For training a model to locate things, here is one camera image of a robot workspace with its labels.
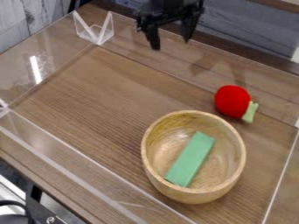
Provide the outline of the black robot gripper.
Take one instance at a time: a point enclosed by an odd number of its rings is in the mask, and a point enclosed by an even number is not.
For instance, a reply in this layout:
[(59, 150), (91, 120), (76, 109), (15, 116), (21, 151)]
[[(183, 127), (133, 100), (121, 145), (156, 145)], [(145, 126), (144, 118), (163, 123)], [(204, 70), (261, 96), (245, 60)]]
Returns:
[(181, 22), (181, 37), (188, 42), (203, 12), (204, 0), (147, 0), (143, 2), (135, 12), (136, 29), (144, 31), (151, 48), (160, 50), (157, 25), (173, 21)]

